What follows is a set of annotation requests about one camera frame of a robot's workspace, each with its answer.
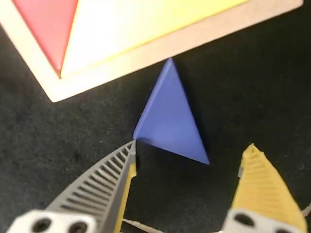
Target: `yellow shape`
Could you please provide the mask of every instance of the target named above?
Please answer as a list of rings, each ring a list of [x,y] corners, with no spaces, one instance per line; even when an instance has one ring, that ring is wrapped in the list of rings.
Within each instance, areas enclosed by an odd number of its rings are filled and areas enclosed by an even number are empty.
[[[305,218],[285,182],[254,144],[244,151],[241,167],[232,208],[245,208],[307,232]]]
[[[123,215],[124,215],[124,212],[125,212],[127,197],[128,197],[128,193],[130,192],[131,180],[135,176],[137,176],[136,164],[131,164],[130,165],[130,169],[129,169],[129,173],[127,175],[126,184],[125,184],[125,187],[124,187],[124,192],[123,192],[123,195],[122,195],[122,200],[121,200],[120,209],[119,209],[119,212],[118,212],[118,217],[117,217],[117,220],[116,220],[116,225],[115,225],[114,233],[119,233],[120,230],[121,230],[122,219],[123,219]]]
[[[245,1],[79,0],[61,76]]]

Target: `red triangle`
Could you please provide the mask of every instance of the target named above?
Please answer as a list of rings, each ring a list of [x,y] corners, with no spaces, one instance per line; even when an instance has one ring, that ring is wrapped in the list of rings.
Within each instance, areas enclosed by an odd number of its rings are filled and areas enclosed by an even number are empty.
[[[56,71],[62,69],[78,0],[13,0]]]

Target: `blue triangle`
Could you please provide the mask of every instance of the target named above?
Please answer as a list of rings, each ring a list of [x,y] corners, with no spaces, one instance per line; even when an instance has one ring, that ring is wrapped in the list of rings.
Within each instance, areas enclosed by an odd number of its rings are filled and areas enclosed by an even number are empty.
[[[209,164],[172,59],[164,65],[138,121],[134,139]]]

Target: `screw hole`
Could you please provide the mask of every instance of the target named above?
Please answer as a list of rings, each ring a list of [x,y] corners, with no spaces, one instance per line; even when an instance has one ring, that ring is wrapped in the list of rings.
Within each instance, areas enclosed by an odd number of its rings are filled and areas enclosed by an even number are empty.
[[[87,225],[84,222],[76,222],[70,227],[69,233],[85,233],[86,230]]]
[[[235,215],[234,220],[236,220],[237,222],[239,222],[243,225],[249,226],[249,227],[255,226],[254,221],[249,216],[247,216],[245,214]]]
[[[50,227],[51,220],[49,218],[43,218],[37,221],[33,226],[33,232],[40,233],[44,232]]]
[[[276,233],[291,233],[291,232],[285,229],[278,229]]]

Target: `black fabric surface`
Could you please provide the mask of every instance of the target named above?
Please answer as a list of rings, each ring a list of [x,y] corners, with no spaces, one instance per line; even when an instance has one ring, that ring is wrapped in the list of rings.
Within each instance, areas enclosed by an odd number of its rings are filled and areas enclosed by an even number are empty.
[[[211,165],[138,143],[140,170],[127,219],[168,233],[220,230],[241,154],[252,142],[299,206],[310,203],[310,22],[308,0],[174,57]],[[45,208],[92,164],[132,140],[163,65],[51,103],[0,31],[1,232],[16,216]]]

